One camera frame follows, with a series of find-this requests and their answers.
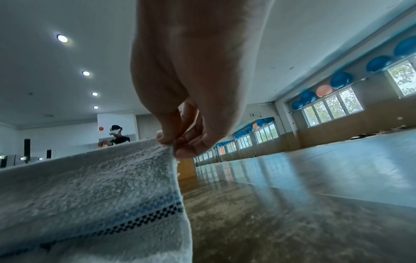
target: ceiling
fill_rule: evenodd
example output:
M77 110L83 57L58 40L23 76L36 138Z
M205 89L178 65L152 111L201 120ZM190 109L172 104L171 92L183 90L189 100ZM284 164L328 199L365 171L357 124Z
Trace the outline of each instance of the ceiling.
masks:
M249 103L282 96L415 3L277 0ZM135 0L0 1L0 122L23 128L147 114L129 73L134 10Z

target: polished concrete floor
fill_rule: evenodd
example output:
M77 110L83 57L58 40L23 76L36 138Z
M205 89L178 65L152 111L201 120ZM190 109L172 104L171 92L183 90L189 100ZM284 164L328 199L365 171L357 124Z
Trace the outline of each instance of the polished concrete floor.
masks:
M194 262L416 262L416 131L206 165Z

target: person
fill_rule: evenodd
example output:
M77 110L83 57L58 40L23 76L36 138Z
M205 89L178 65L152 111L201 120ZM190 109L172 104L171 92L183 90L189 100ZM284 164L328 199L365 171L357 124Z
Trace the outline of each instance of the person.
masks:
M112 146L120 143L130 142L130 138L128 136L123 136L121 131L123 130L122 127L118 125L113 125L110 128L109 135L113 135L115 138L111 141L103 140L98 143L98 147L103 147L104 145Z
M273 2L137 0L133 85L178 159L208 151L242 117Z

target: ceiling light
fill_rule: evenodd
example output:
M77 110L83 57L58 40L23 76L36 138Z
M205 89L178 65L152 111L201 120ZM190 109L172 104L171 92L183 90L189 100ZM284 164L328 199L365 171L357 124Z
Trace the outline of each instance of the ceiling light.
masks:
M56 38L61 41L62 43L68 42L68 38L64 35L57 35Z

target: white towel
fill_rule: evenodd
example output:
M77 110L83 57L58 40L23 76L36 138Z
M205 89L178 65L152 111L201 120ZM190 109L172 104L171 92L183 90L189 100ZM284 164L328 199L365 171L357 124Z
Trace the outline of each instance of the white towel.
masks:
M187 263L173 148L154 139L0 171L0 263Z

